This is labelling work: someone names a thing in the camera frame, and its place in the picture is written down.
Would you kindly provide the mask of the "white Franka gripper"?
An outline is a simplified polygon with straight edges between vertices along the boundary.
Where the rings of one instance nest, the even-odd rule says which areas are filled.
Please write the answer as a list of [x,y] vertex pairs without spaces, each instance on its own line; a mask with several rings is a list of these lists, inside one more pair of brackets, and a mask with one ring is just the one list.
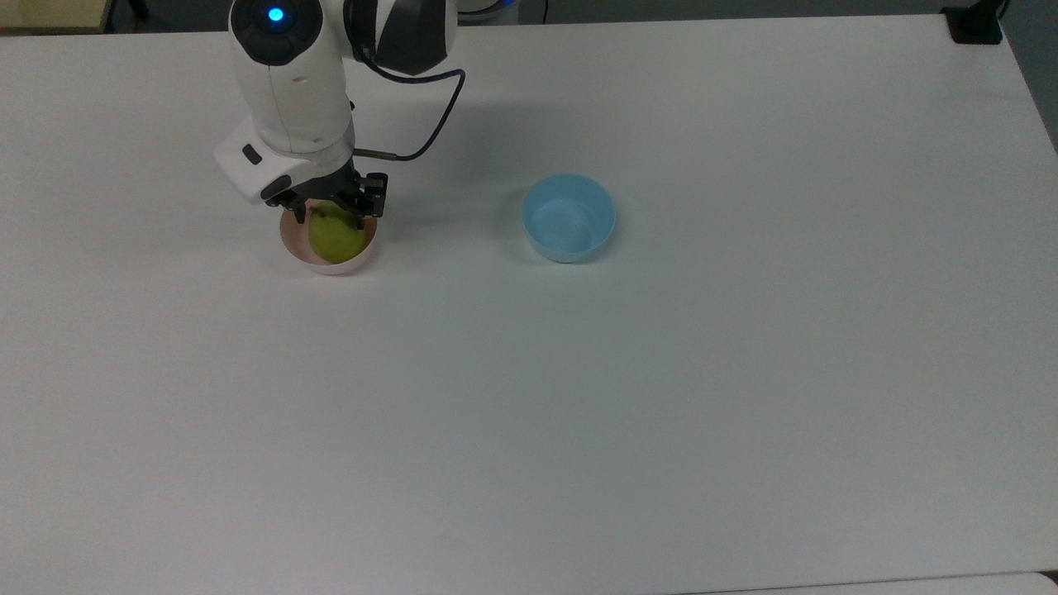
[[[336,143],[320,151],[282,152],[264,143],[248,116],[219,143],[214,159],[249,203],[282,208],[299,226],[305,226],[307,199],[294,188],[340,172],[351,162],[354,148],[355,125],[349,123]],[[385,173],[360,174],[352,169],[330,200],[348,215],[355,230],[362,231],[367,219],[384,214],[388,181]]]

